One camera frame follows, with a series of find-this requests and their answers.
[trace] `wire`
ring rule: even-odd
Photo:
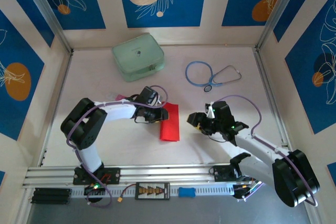
[[[127,186],[127,187],[121,192],[121,195],[120,195],[119,198],[118,198],[118,202],[122,202],[122,197],[124,196],[124,193],[125,193],[126,190],[127,190],[128,188],[130,188],[131,186],[136,186],[136,184],[131,184],[131,185]]]
[[[265,145],[266,147],[270,148],[271,150],[273,150],[275,153],[279,154],[281,157],[283,157],[289,164],[290,166],[295,170],[295,172],[297,173],[297,175],[300,177],[300,179],[302,180],[304,186],[306,187],[307,191],[309,192],[313,202],[311,202],[310,200],[306,199],[305,202],[317,207],[318,206],[318,202],[316,201],[315,197],[314,197],[314,193],[312,192],[312,189],[310,188],[308,182],[306,181],[306,179],[304,178],[304,176],[301,174],[300,170],[296,167],[296,165],[284,154],[282,153],[281,151],[277,151],[275,147],[273,147],[272,145],[270,145],[269,143],[261,140],[260,138],[258,138],[257,136],[255,136],[254,134],[254,130],[257,126],[259,126],[259,124],[261,123],[261,120],[262,120],[262,116],[261,116],[261,112],[260,112],[260,109],[258,108],[258,106],[253,102],[251,101],[250,99],[242,96],[242,95],[238,95],[238,94],[231,94],[231,95],[227,95],[219,100],[217,100],[216,102],[218,101],[221,101],[223,99],[226,99],[226,98],[229,98],[229,97],[240,97],[240,98],[243,98],[245,99],[246,101],[250,102],[257,110],[258,114],[259,114],[259,121],[256,125],[254,125],[251,129],[251,137],[255,140],[257,140],[259,143]]]
[[[258,187],[256,187],[255,189],[254,189],[254,191],[251,191],[250,192],[250,194],[249,195],[247,195],[246,197],[245,197],[245,200],[247,200],[249,197],[251,197],[252,196],[252,194],[254,194],[257,190],[259,190],[262,186],[264,185],[264,183],[261,183]]]
[[[120,196],[122,196],[122,195],[126,192],[126,190],[127,190],[128,188],[130,188],[131,186],[136,186],[136,184],[131,184],[131,185],[127,186],[127,187],[121,192],[121,195],[120,195]]]
[[[210,138],[210,140],[215,141],[215,142],[217,142],[217,143],[226,143],[226,142],[227,142],[227,141],[219,141],[219,140],[215,140],[215,139],[211,138],[209,135],[208,135],[208,137]]]
[[[79,126],[79,124],[94,110],[98,109],[98,108],[101,108],[101,107],[104,107],[104,106],[110,106],[110,105],[117,105],[117,104],[130,104],[130,105],[140,105],[140,106],[143,106],[143,107],[147,107],[147,108],[162,108],[163,106],[166,105],[167,101],[168,101],[168,93],[167,91],[159,86],[159,85],[152,85],[150,86],[150,88],[154,88],[154,87],[157,87],[157,88],[160,88],[163,90],[163,92],[165,93],[165,96],[166,96],[166,99],[165,101],[159,105],[159,106],[150,106],[150,105],[147,105],[147,104],[143,104],[143,103],[138,103],[138,102],[124,102],[124,101],[113,101],[113,102],[107,102],[107,103],[102,103],[102,104],[99,104],[99,105],[96,105],[92,108],[90,108],[87,112],[84,113],[84,115],[75,123],[75,125],[72,127],[72,129],[70,130],[68,136],[67,136],[67,140],[66,140],[66,143],[67,145],[69,145],[71,148],[73,148],[75,150],[75,154],[79,160],[79,162],[81,163],[82,167],[84,168],[84,170],[96,181],[99,183],[100,186],[102,186],[107,192],[108,194],[110,195],[110,202],[106,205],[98,205],[98,204],[92,204],[90,201],[89,201],[89,194],[87,195],[86,197],[86,200],[88,202],[88,204],[90,206],[93,206],[93,207],[97,207],[97,208],[107,208],[109,207],[111,204],[112,204],[112,193],[110,192],[110,190],[107,188],[107,185],[105,185],[102,181],[100,181],[99,178],[97,178],[90,170],[89,168],[83,163],[83,160],[81,159],[80,155],[79,155],[79,152],[78,152],[78,149],[76,148],[75,145],[71,144],[71,136],[72,134],[74,133],[75,129]]]

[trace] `white wall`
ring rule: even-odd
[[[222,27],[227,2],[204,0],[200,27],[128,29],[121,0],[98,0],[106,29],[67,30],[65,34],[74,48],[111,47],[142,33],[151,33],[161,45],[255,44],[263,26]]]
[[[16,217],[27,167],[35,165],[32,161],[39,155],[49,103],[67,57],[57,39],[48,47],[16,0],[0,0],[0,9],[45,64],[18,141],[0,134],[0,170],[6,172],[0,192],[0,222],[8,223]]]
[[[336,161],[336,124],[314,135],[285,57],[327,0],[306,0],[279,43],[271,35],[261,50],[281,116],[294,148],[305,152],[320,182],[316,194],[322,223],[336,223],[336,188],[327,165]]]

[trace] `green container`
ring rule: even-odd
[[[141,35],[112,48],[118,69],[127,82],[163,69],[164,53],[150,34]]]

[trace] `purple cable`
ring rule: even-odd
[[[90,206],[98,207],[98,208],[107,208],[107,207],[109,207],[112,204],[112,193],[107,188],[107,186],[103,182],[101,182],[100,179],[97,178],[92,172],[90,172],[90,170],[88,169],[88,167],[85,164],[83,164],[83,160],[81,159],[76,146],[73,145],[73,144],[71,144],[71,142],[70,142],[70,138],[71,138],[72,134],[74,133],[75,129],[79,126],[79,124],[84,120],[84,118],[86,118],[92,111],[94,111],[94,110],[96,110],[96,109],[98,109],[100,107],[110,106],[110,105],[117,105],[117,104],[131,104],[131,105],[140,105],[140,106],[147,107],[147,108],[162,108],[163,106],[165,106],[165,104],[168,101],[168,93],[167,93],[167,91],[163,87],[161,87],[159,85],[152,85],[152,86],[150,86],[150,88],[154,88],[154,87],[162,89],[163,92],[165,93],[166,99],[165,99],[164,103],[162,103],[161,105],[159,105],[159,106],[150,106],[150,105],[142,104],[142,103],[138,103],[138,102],[122,102],[122,101],[114,101],[114,102],[107,102],[107,103],[99,104],[99,105],[94,106],[93,108],[90,108],[87,112],[85,112],[84,115],[75,123],[75,125],[70,130],[70,132],[69,132],[69,134],[67,136],[67,141],[66,141],[67,145],[69,145],[70,147],[72,147],[75,150],[76,156],[77,156],[79,162],[81,163],[82,167],[85,169],[85,171],[95,181],[97,181],[99,183],[99,185],[101,185],[108,192],[108,194],[110,195],[110,202],[108,204],[106,204],[106,205],[101,206],[101,205],[90,203],[89,202],[89,194],[88,194],[87,197],[86,197],[86,200],[87,200],[87,202],[89,203]]]
[[[263,185],[264,185],[264,183],[261,183],[252,193],[250,193],[249,195],[247,195],[245,197],[245,200],[248,199],[249,197],[251,197],[252,194],[254,194],[257,190],[259,190]]]
[[[244,97],[244,96],[242,96],[242,95],[238,95],[238,94],[227,95],[227,96],[225,96],[225,97],[223,97],[223,98],[217,100],[216,102],[221,101],[221,100],[223,100],[223,99],[225,99],[225,98],[229,98],[229,97],[240,97],[240,98],[243,98],[243,99],[245,99],[246,101],[250,102],[250,103],[256,108],[256,110],[257,110],[257,112],[258,112],[258,114],[259,114],[259,121],[258,121],[258,123],[257,123],[256,125],[254,125],[254,126],[252,127],[252,129],[251,129],[251,136],[252,136],[255,140],[257,140],[259,143],[264,144],[266,147],[270,148],[270,149],[273,150],[275,153],[279,154],[281,157],[283,157],[283,158],[290,164],[290,166],[291,166],[291,167],[295,170],[295,172],[299,175],[300,179],[302,180],[304,186],[306,187],[307,191],[309,192],[309,194],[310,194],[310,196],[311,196],[311,198],[312,198],[312,200],[313,200],[313,202],[311,202],[311,201],[309,201],[308,199],[306,199],[305,202],[307,202],[307,203],[309,203],[309,204],[311,204],[311,205],[317,207],[318,203],[317,203],[317,201],[316,201],[316,199],[315,199],[315,197],[314,197],[314,195],[313,195],[312,189],[310,188],[310,186],[308,185],[308,182],[306,181],[306,179],[304,178],[304,176],[301,174],[301,172],[299,171],[299,169],[296,167],[296,165],[295,165],[295,164],[294,164],[294,163],[293,163],[293,162],[292,162],[292,161],[291,161],[291,160],[290,160],[284,153],[282,153],[282,152],[280,152],[280,151],[277,151],[272,145],[268,144],[267,142],[261,140],[260,138],[258,138],[258,137],[256,137],[256,136],[254,135],[254,130],[255,130],[255,128],[256,128],[257,126],[259,126],[259,124],[261,123],[261,120],[262,120],[261,112],[260,112],[258,106],[257,106],[253,101],[251,101],[250,99],[248,99],[248,98],[246,98],[246,97]]]

